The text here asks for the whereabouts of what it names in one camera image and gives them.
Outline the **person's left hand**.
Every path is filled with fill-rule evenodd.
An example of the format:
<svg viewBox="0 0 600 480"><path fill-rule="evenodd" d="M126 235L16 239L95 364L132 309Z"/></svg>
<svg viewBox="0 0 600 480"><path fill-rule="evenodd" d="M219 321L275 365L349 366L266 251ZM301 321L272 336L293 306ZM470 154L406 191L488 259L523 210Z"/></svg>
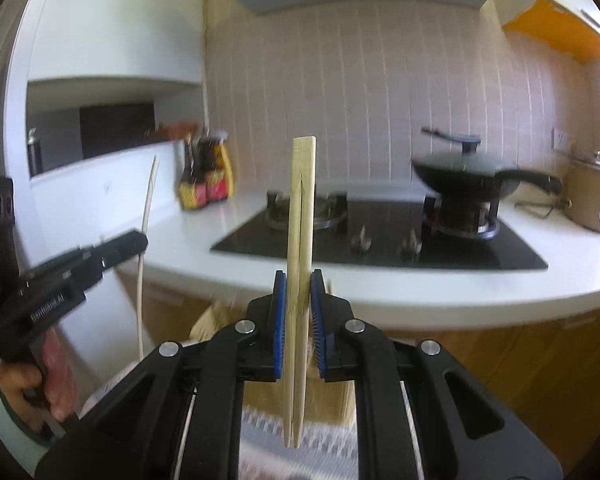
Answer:
<svg viewBox="0 0 600 480"><path fill-rule="evenodd" d="M42 430L46 413L58 422L64 422L76 414L78 403L68 353L54 328L46 332L42 361L46 376L35 364L0 362L1 394L20 422L34 432ZM38 387L43 387L47 408L36 408L24 397L26 390Z"/></svg>

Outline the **grey sleeve forearm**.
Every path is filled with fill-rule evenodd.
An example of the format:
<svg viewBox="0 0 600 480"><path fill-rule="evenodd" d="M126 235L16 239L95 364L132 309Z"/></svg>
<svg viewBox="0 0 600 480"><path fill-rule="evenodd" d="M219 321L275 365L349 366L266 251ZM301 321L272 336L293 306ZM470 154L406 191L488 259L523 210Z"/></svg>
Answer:
<svg viewBox="0 0 600 480"><path fill-rule="evenodd" d="M38 462L55 444L55 435L43 422L41 430L27 426L12 410L0 390L0 440L31 477Z"/></svg>

